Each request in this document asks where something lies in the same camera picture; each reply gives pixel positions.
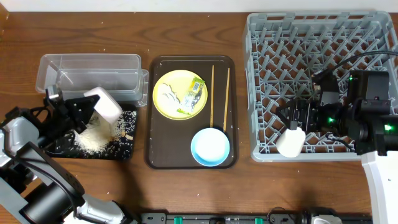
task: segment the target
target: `black tray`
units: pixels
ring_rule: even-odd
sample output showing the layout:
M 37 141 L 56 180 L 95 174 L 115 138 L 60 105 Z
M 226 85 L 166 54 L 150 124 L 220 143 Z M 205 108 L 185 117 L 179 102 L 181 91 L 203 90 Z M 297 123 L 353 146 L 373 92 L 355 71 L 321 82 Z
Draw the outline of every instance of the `black tray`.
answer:
M 131 104 L 120 104 L 123 111 L 136 112 L 135 117 L 123 116 L 125 122 L 130 121 L 130 128 L 126 130 L 126 133 L 133 137 L 133 140 L 128 140 L 120 136 L 120 140 L 109 142 L 106 149 L 102 152 L 87 154 L 80 150 L 80 147 L 70 142 L 70 137 L 64 136 L 55 142 L 53 148 L 48 149 L 47 154 L 51 157 L 61 158 L 80 158 L 80 159 L 108 159 L 108 160 L 126 160 L 130 159 L 134 149 L 136 125 L 137 125 L 137 108 Z
M 231 150 L 226 160 L 216 167 L 205 167 L 192 156 L 190 145 L 194 135 L 210 127 L 211 68 L 215 66 L 213 127 L 223 130 L 226 79 L 230 68 L 226 135 Z M 199 75 L 208 89 L 208 99 L 202 111 L 193 118 L 175 121 L 161 115 L 154 106 L 152 90 L 159 78 L 173 70 L 189 70 Z M 148 128 L 145 160 L 154 169 L 225 169 L 238 159 L 236 120 L 235 67 L 227 56 L 160 56 L 150 68 L 148 97 Z

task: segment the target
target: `blue bowl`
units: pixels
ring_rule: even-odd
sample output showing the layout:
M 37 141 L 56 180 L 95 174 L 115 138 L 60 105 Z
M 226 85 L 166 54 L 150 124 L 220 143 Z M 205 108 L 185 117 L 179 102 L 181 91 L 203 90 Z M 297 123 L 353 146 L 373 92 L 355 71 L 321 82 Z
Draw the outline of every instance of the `blue bowl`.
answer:
M 193 137 L 191 142 L 193 158 L 203 166 L 220 165 L 229 154 L 229 141 L 226 135 L 215 128 L 206 128 Z

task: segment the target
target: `wooden table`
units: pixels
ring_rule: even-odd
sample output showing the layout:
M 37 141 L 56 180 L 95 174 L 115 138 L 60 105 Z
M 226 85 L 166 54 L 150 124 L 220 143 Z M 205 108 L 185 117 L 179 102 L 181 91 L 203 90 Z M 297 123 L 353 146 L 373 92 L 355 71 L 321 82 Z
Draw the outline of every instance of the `wooden table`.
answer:
M 250 157 L 243 27 L 248 13 L 25 13 L 9 16 L 0 43 L 0 116 L 15 106 L 42 105 L 35 91 L 44 54 L 139 54 L 148 69 L 159 55 L 220 54 L 236 66 L 239 159 L 226 170 L 154 170 L 144 162 L 146 108 L 139 110 L 130 161 L 55 159 L 86 193 L 116 200 L 135 212 L 267 213 L 332 207 L 370 213 L 360 162 L 258 163 Z M 398 27 L 398 14 L 393 14 Z M 15 219 L 0 208 L 0 222 Z

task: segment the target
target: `plastic container lid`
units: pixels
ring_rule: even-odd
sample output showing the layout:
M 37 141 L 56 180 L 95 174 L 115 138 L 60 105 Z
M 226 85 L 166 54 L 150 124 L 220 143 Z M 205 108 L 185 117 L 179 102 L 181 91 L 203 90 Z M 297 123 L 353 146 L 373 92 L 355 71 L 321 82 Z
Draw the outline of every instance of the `plastic container lid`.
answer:
M 47 54 L 40 60 L 36 90 L 57 84 L 64 99 L 84 97 L 100 86 L 116 101 L 147 103 L 148 71 L 135 54 Z

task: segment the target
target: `gray dish rack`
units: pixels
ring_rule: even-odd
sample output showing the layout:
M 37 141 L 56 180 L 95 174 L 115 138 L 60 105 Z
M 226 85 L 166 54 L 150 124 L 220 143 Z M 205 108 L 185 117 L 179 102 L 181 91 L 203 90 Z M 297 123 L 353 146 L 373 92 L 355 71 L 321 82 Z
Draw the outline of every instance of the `gray dish rack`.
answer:
M 360 160 L 344 145 L 327 140 L 321 133 L 308 134 L 296 158 L 280 155 L 275 144 L 286 127 L 274 113 L 292 98 L 318 97 L 312 88 L 312 74 L 373 50 L 398 51 L 394 26 L 386 12 L 250 14 L 243 33 L 243 52 L 252 158 L 257 162 Z M 398 113 L 398 57 L 362 57 L 336 70 L 341 100 L 346 96 L 352 69 L 388 71 L 391 114 Z M 354 146 L 347 137 L 340 139 Z

